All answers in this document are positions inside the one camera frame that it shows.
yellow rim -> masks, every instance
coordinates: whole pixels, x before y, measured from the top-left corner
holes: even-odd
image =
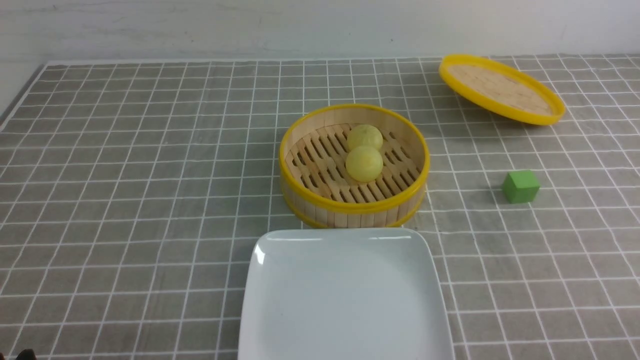
[[[285,159],[284,143],[291,136],[292,130],[296,126],[298,126],[300,123],[307,120],[309,117],[315,116],[319,113],[323,113],[329,110],[346,109],[346,108],[365,108],[365,109],[382,111],[383,113],[393,116],[394,118],[400,120],[401,122],[404,122],[404,124],[410,127],[411,130],[416,134],[416,136],[418,136],[425,154],[424,164],[422,164],[422,172],[420,173],[418,178],[405,191],[385,200],[370,202],[367,204],[348,204],[345,202],[339,202],[339,201],[327,199],[325,197],[312,193],[309,189],[306,189],[302,187],[300,184],[298,184],[298,182],[295,181],[293,176],[289,173],[284,161]],[[295,123],[293,123],[291,127],[289,127],[287,132],[284,134],[282,141],[280,142],[280,151],[279,151],[278,160],[280,163],[280,176],[284,176],[284,179],[285,181],[287,181],[287,184],[289,184],[289,186],[291,186],[293,191],[295,191],[303,199],[315,205],[320,205],[327,210],[334,211],[337,213],[347,213],[347,214],[376,213],[379,211],[385,211],[387,209],[398,206],[404,203],[405,201],[407,201],[409,198],[411,198],[417,191],[420,190],[420,188],[424,189],[424,184],[427,181],[427,174],[429,173],[429,149],[427,148],[427,143],[424,141],[424,137],[422,136],[422,133],[420,132],[420,130],[418,130],[418,128],[415,127],[409,120],[394,113],[393,111],[380,108],[379,106],[366,105],[366,104],[342,104],[342,105],[329,106],[326,108],[318,109],[316,111],[312,111],[306,114],[304,117],[298,119]]]
[[[547,104],[551,107],[553,115],[540,115],[522,111],[520,109],[516,109],[501,102],[495,101],[489,97],[484,96],[483,94],[480,94],[479,92],[476,92],[474,89],[458,81],[449,72],[450,66],[462,64],[474,65],[497,72],[527,86],[547,102]],[[473,55],[448,55],[445,56],[445,58],[442,60],[442,63],[440,64],[440,76],[442,77],[444,82],[447,83],[447,85],[449,85],[462,97],[471,102],[474,102],[479,106],[482,106],[487,110],[490,110],[504,117],[508,117],[509,119],[526,122],[533,125],[551,125],[555,124],[558,120],[560,120],[562,115],[564,115],[565,108],[562,100],[560,100],[560,98],[551,90],[549,90],[545,85],[542,85],[538,80],[535,80],[529,75],[517,71],[516,69],[508,67],[507,65],[499,63],[497,61],[480,58]]]
[[[416,206],[413,207],[413,209],[411,211],[409,211],[405,216],[403,216],[400,220],[393,222],[389,225],[387,225],[387,227],[399,227],[400,225],[404,224],[405,222],[407,222],[412,216],[413,214],[415,214],[416,211],[418,211],[418,209],[420,208],[420,204],[422,204],[422,200],[424,199],[425,194],[427,194],[427,191],[425,190],[424,193],[422,194],[422,196],[420,196],[420,200],[418,201],[418,204]],[[284,202],[287,203],[287,206],[289,207],[289,209],[291,209],[291,211],[293,211],[293,213],[300,219],[302,220],[304,223],[306,223],[307,225],[316,227],[318,229],[326,229],[328,226],[324,225],[324,224],[320,224],[319,222],[316,222],[315,220],[312,220],[310,217],[306,216],[305,214],[301,213],[298,211],[298,209],[295,208],[295,206],[292,206],[291,203],[289,202],[289,199],[287,198],[287,196],[283,196],[284,197]]]

white wall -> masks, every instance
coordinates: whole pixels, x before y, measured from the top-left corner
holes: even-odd
[[[0,0],[0,61],[640,52],[639,0]]]

yellow bun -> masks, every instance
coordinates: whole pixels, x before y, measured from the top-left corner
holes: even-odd
[[[382,148],[382,141],[380,130],[371,125],[358,125],[351,129],[349,136],[347,136],[349,151],[363,145],[368,145],[374,147],[376,150],[380,150]]]
[[[354,180],[368,183],[382,173],[382,155],[374,147],[358,146],[347,155],[345,166]]]

green cube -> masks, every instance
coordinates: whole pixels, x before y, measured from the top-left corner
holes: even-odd
[[[531,170],[511,171],[502,184],[502,191],[512,204],[533,201],[538,189],[540,183]]]

white plate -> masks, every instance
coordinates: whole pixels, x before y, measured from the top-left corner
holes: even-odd
[[[239,360],[452,360],[433,259],[408,229],[285,230],[258,240]]]

